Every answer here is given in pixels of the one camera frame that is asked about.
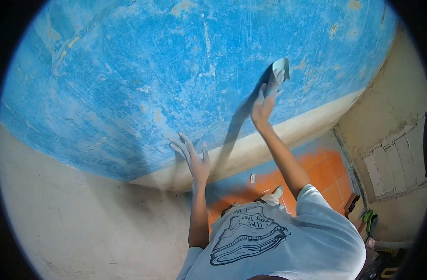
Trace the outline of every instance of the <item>beige wall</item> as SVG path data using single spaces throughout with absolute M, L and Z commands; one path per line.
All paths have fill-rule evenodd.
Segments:
M 42 279 L 173 280 L 187 254 L 183 195 L 79 171 L 0 126 L 0 190 Z
M 369 207 L 379 212 L 380 226 L 376 233 L 380 238 L 391 236 L 395 241 L 400 241 L 415 235 L 425 211 L 425 207 L 416 206 L 419 201 L 427 201 L 427 185 L 418 186 L 420 191 L 410 189 L 401 195 L 372 204 L 376 201 L 376 196 L 363 157 L 386 138 L 401 132 L 407 126 L 415 125 L 426 110 L 425 72 L 409 36 L 399 28 L 383 67 L 358 102 L 336 125 L 354 162 Z M 398 201 L 401 201 L 401 207 L 398 207 Z M 396 223 L 401 218 L 395 217 L 398 217 L 398 211 L 402 207 L 406 211 L 412 211 L 410 216 L 414 218 L 404 222 L 401 228 L 408 230 L 398 235 L 400 228 Z

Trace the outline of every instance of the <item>floor tile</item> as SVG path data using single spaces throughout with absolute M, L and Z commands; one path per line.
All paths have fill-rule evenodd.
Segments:
M 324 160 L 324 154 L 319 154 L 317 152 L 311 152 L 307 154 L 303 154 L 298 157 L 298 161 L 302 167 L 304 167 L 306 170 L 309 170 L 310 168 L 317 165 L 319 162 Z
M 321 161 L 315 168 L 320 172 L 321 183 L 324 186 L 328 187 L 335 182 L 336 179 L 329 158 Z
M 351 179 L 347 174 L 344 174 L 336 182 L 338 184 L 339 192 L 341 193 L 342 203 L 345 205 L 353 193 Z
M 333 153 L 328 157 L 328 160 L 336 179 L 347 174 L 347 169 L 345 168 L 339 151 L 333 151 Z
M 328 185 L 326 185 L 321 177 L 321 172 L 316 168 L 313 167 L 310 170 L 307 171 L 308 176 L 310 177 L 311 184 L 318 189 L 319 192 L 326 189 Z
M 334 182 L 330 187 L 326 188 L 322 193 L 322 196 L 327 203 L 334 209 L 339 210 L 343 208 L 341 194 L 339 192 L 338 185 Z

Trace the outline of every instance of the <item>finger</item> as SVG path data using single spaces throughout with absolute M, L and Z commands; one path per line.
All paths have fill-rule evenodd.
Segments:
M 278 70 L 277 68 L 274 69 L 274 71 L 273 71 L 274 76 L 277 77 L 277 75 L 279 74 L 279 72 L 280 72 L 280 70 Z
M 264 92 L 266 91 L 267 83 L 263 83 L 259 89 L 259 96 L 255 100 L 254 104 L 263 104 L 263 100 L 265 99 Z
M 283 82 L 283 80 L 285 79 L 285 70 L 281 70 L 278 74 L 277 74 L 277 81 L 279 82 L 279 84 L 281 84 Z
M 175 151 L 177 151 L 180 155 L 182 155 L 183 158 L 186 158 L 183 151 L 175 144 L 170 143 L 170 148 L 174 149 Z
M 207 152 L 207 144 L 206 142 L 203 143 L 203 160 L 208 161 L 209 159 L 209 153 Z
M 186 143 L 186 146 L 188 148 L 188 152 L 190 153 L 190 155 L 196 155 L 196 151 L 195 148 L 193 147 L 192 142 L 187 138 L 187 136 L 185 136 L 182 132 L 179 132 L 179 135 L 181 136 L 181 138 L 183 138 L 184 142 Z
M 175 146 L 177 146 L 183 152 L 184 158 L 187 161 L 190 160 L 190 153 L 188 152 L 187 147 L 186 147 L 186 145 L 184 143 L 182 143 L 181 141 L 175 140 L 173 138 L 169 138 L 168 140 L 172 141 L 172 143 Z

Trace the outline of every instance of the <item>shoe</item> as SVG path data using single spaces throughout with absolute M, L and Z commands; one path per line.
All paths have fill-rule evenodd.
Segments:
M 281 198 L 283 194 L 283 186 L 282 185 L 278 186 L 277 189 L 273 192 L 273 194 L 276 198 L 278 199 Z

